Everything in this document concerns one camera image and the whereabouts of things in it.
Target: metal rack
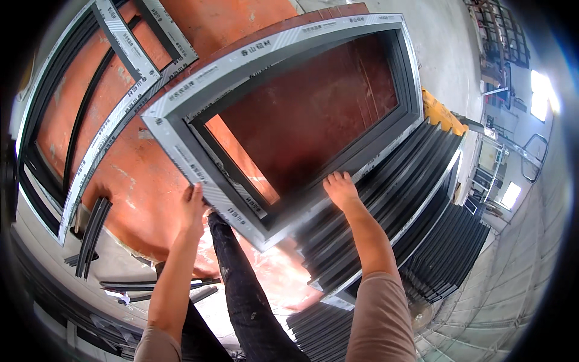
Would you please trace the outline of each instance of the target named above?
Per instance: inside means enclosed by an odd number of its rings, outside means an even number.
[[[505,61],[529,69],[529,48],[522,27],[499,0],[464,0],[464,3],[472,8],[479,28],[484,31],[486,57],[499,66],[501,87],[508,86]]]

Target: concrete floor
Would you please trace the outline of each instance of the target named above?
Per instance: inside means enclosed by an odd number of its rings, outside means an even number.
[[[289,0],[298,13],[309,12],[330,6],[352,3],[350,0]],[[478,46],[476,33],[466,7],[461,0],[379,0],[365,2],[370,12],[397,12],[404,14],[419,62],[422,86],[444,103],[451,111],[478,120],[482,115],[482,96],[480,71],[478,66]],[[466,148],[474,149],[471,136]],[[471,159],[464,152],[463,167],[459,178],[470,173]],[[20,222],[17,229],[21,235],[35,240],[49,237],[39,226],[25,203],[19,206]],[[143,267],[123,248],[122,243],[108,232],[101,234],[97,252],[101,258],[91,267],[88,283],[74,278],[72,268],[63,268],[62,258],[78,252],[79,243],[70,240],[61,249],[51,240],[44,245],[36,243],[34,255],[49,265],[48,269],[59,269],[55,274],[70,290],[84,300],[112,316],[143,327],[146,322],[147,302],[134,306],[120,306],[112,297],[106,296],[98,287],[98,280],[114,280],[133,277],[145,280],[154,277],[148,267]],[[225,294],[222,290],[198,305],[216,336],[230,349],[238,346],[233,328],[229,323]],[[274,312],[284,328],[285,318],[292,313],[288,309],[272,305]]]

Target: factory floor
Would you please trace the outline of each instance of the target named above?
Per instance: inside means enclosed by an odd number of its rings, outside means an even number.
[[[244,0],[211,2],[191,1],[190,6],[180,6],[178,1],[162,1],[169,14],[180,26],[183,33],[191,40],[201,58],[207,57],[217,49],[270,24],[301,14],[335,5],[352,3],[351,0]],[[406,19],[413,47],[419,63],[422,86],[432,93],[451,111],[463,114],[474,120],[482,115],[481,77],[479,71],[479,48],[475,27],[462,0],[373,0],[365,1],[369,12],[402,13]],[[131,3],[122,12],[131,13]],[[186,21],[196,26],[183,27]],[[141,23],[135,28],[135,35],[142,42],[147,53],[162,49],[149,34],[148,27]],[[103,37],[96,36],[97,50],[106,51],[106,44],[99,48]],[[90,52],[81,52],[86,61],[94,57]],[[159,52],[152,60],[159,68],[168,62],[168,57]],[[87,62],[79,67],[88,67]],[[118,59],[113,60],[111,68],[104,77],[109,81],[97,90],[95,101],[101,106],[89,109],[92,121],[85,120],[85,126],[79,140],[79,150],[86,149],[92,136],[105,119],[118,99],[131,85],[130,76],[124,71]],[[51,101],[47,117],[53,115],[44,132],[44,143],[40,144],[47,161],[58,171],[63,167],[66,156],[67,135],[60,129],[70,129],[72,124],[65,119],[76,115],[78,106],[74,103],[74,87],[67,88],[66,78]],[[143,265],[130,253],[143,255],[149,259],[163,260],[173,240],[174,220],[171,217],[172,205],[179,198],[179,192],[186,187],[186,180],[173,166],[163,151],[155,145],[155,140],[141,137],[139,131],[144,128],[142,122],[133,119],[125,131],[102,161],[83,198],[85,205],[92,205],[103,188],[108,189],[113,197],[114,207],[107,220],[106,232],[101,234],[97,244],[99,260],[91,265],[91,276],[87,283],[70,278],[70,289],[78,289],[82,298],[99,308],[104,308],[113,315],[122,315],[122,319],[143,326],[146,320],[148,302],[137,302],[130,306],[120,306],[112,297],[106,296],[98,288],[99,280],[152,280],[154,271]],[[469,131],[463,149],[463,160],[459,182],[465,183],[471,170],[475,155],[476,134]],[[78,166],[84,151],[77,151],[74,167]],[[147,210],[143,215],[140,210]],[[49,254],[58,263],[61,258],[74,255],[80,244],[74,240],[67,241],[64,249],[48,247]],[[299,257],[292,252],[292,245],[280,245],[260,254],[247,241],[240,242],[248,255],[258,279],[272,304],[274,314],[285,325],[287,315],[302,310],[316,302],[320,293],[309,288],[306,283],[309,274],[300,265]],[[197,257],[196,273],[203,276],[218,276],[217,260],[212,250],[211,236],[206,233],[200,243]],[[72,268],[62,272],[74,274]],[[239,345],[229,323],[226,312],[225,295],[220,286],[219,292],[199,302],[197,308],[205,318],[219,340],[228,348],[236,349]]]

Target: finger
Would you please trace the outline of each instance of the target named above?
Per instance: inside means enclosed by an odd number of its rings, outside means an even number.
[[[328,180],[328,183],[329,183],[330,185],[336,183],[336,177],[334,176],[333,173],[329,174],[328,177],[326,178],[326,180]]]
[[[195,189],[193,190],[193,201],[199,202],[203,199],[203,187],[201,186],[201,182],[197,182],[195,184]]]
[[[183,201],[185,202],[189,202],[191,200],[191,196],[193,195],[193,186],[189,185],[187,186],[187,188],[185,189],[185,192],[183,193]]]

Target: person's leg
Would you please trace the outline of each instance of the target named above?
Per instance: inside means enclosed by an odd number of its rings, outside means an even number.
[[[164,266],[165,262],[155,266],[157,279]],[[183,361],[187,362],[232,362],[229,353],[211,332],[191,300],[187,306],[187,315],[181,334],[181,354]]]
[[[229,318],[247,361],[309,362],[273,316],[231,227],[217,213],[209,215],[208,224],[225,283]]]

